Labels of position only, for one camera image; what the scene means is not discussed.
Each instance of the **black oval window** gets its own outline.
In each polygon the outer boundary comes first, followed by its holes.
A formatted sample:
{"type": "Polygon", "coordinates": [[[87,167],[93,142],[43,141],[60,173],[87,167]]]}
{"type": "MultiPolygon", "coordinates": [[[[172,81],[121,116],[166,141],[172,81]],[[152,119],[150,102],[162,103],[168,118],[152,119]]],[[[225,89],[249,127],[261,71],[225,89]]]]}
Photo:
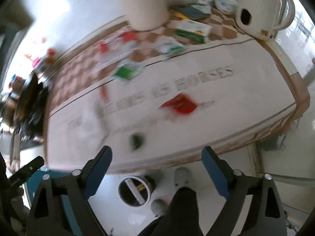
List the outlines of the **black oval window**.
{"type": "Polygon", "coordinates": [[[244,25],[249,25],[251,19],[252,19],[252,15],[250,14],[250,12],[248,10],[246,10],[246,9],[242,9],[241,22],[244,25]]]}

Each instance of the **red packet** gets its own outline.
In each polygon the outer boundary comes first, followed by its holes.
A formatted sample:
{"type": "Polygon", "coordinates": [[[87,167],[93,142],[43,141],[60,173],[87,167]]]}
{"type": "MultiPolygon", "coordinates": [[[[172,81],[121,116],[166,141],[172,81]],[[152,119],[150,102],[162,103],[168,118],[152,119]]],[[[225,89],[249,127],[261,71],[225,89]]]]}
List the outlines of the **red packet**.
{"type": "Polygon", "coordinates": [[[176,113],[187,115],[192,113],[198,107],[198,105],[192,101],[188,95],[180,93],[175,98],[165,102],[160,106],[160,108],[163,107],[168,107],[176,113]]]}

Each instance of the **checkered tablecloth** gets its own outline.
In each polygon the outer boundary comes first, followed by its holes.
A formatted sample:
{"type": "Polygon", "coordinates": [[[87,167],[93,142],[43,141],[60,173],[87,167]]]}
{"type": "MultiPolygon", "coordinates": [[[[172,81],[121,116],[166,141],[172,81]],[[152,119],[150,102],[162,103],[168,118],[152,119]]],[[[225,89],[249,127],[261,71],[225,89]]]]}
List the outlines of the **checkered tablecloth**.
{"type": "MultiPolygon", "coordinates": [[[[154,49],[154,43],[162,37],[171,36],[176,38],[179,42],[185,46],[197,45],[196,41],[177,36],[175,27],[177,26],[180,18],[172,16],[170,21],[159,27],[156,30],[137,32],[139,49],[135,50],[129,58],[141,62],[146,59],[160,55],[157,50],[154,49]]],[[[209,39],[225,40],[234,39],[239,37],[240,34],[244,34],[235,24],[235,21],[231,18],[227,18],[225,15],[213,9],[212,15],[206,19],[200,20],[200,22],[212,26],[209,39]]],[[[129,26],[123,27],[120,30],[112,33],[103,40],[110,38],[113,35],[117,35],[118,32],[124,32],[130,28],[129,26]]],[[[98,44],[95,43],[82,53],[77,55],[67,64],[65,64],[58,72],[56,77],[56,84],[53,89],[53,98],[50,105],[50,111],[57,108],[59,105],[73,97],[77,93],[90,87],[92,84],[107,77],[117,66],[118,62],[109,65],[108,67],[98,71],[92,72],[94,66],[99,62],[100,54],[98,50],[98,44]]]]}

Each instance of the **kettle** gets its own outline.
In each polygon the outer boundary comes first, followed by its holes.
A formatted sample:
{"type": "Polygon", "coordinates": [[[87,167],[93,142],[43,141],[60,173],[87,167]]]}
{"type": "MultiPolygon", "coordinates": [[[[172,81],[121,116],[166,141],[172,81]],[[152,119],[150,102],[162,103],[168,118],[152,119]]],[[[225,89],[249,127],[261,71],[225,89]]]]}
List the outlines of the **kettle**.
{"type": "Polygon", "coordinates": [[[277,25],[280,17],[281,0],[238,0],[236,23],[252,37],[268,41],[275,30],[287,28],[295,17],[293,0],[287,0],[289,12],[284,22],[277,25]]]}

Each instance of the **black pants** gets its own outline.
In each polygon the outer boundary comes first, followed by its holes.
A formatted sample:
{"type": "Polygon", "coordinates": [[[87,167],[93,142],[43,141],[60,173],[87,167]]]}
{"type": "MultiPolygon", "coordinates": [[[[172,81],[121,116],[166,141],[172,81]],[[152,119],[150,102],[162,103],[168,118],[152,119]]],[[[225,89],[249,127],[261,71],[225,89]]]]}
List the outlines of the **black pants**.
{"type": "Polygon", "coordinates": [[[151,222],[138,236],[204,236],[199,226],[196,192],[183,187],[174,195],[165,215],[151,222]]]}

